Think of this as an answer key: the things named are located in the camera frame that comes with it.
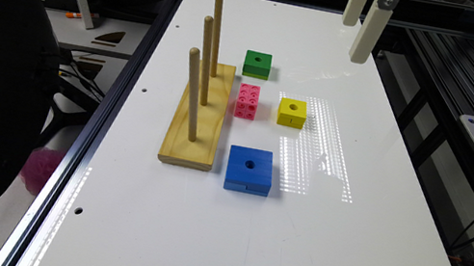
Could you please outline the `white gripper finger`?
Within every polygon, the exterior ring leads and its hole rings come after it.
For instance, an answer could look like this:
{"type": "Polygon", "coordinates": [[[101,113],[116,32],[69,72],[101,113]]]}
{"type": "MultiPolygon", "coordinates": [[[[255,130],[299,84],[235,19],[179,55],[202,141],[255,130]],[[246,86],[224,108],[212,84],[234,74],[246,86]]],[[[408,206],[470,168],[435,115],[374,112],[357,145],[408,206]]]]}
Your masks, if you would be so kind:
{"type": "Polygon", "coordinates": [[[365,7],[367,0],[349,0],[347,6],[343,12],[343,24],[344,26],[355,26],[359,20],[359,16],[365,7]]]}
{"type": "Polygon", "coordinates": [[[363,64],[366,62],[390,16],[392,16],[392,11],[381,9],[377,4],[372,5],[349,51],[350,60],[353,63],[363,64]]]}

